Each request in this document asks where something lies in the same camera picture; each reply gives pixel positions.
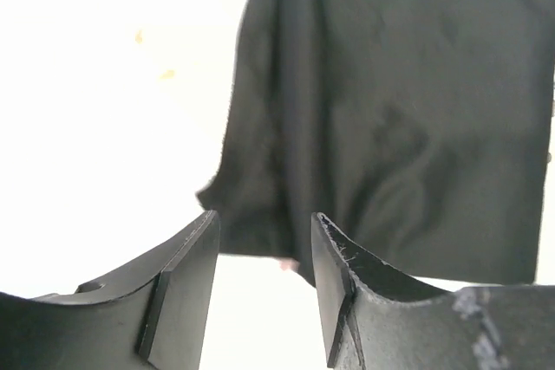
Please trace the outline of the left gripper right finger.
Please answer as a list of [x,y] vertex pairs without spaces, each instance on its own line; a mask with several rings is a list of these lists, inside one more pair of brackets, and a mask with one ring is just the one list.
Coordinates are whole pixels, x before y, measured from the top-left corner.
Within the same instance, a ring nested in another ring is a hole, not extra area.
[[322,213],[311,219],[311,243],[329,368],[553,368],[553,287],[440,289],[360,247]]

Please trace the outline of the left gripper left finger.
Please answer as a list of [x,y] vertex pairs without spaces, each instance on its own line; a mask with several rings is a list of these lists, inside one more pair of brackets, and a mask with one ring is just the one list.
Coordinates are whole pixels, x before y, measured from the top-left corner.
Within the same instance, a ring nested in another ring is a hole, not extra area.
[[199,368],[218,253],[219,216],[206,211],[74,294],[2,294],[1,367]]

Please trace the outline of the black t shirt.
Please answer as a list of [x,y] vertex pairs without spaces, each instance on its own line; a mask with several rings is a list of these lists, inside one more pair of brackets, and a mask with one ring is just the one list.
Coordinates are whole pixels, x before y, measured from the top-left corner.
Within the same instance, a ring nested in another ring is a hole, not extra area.
[[221,251],[312,282],[322,212],[412,276],[532,282],[553,72],[554,0],[248,0]]

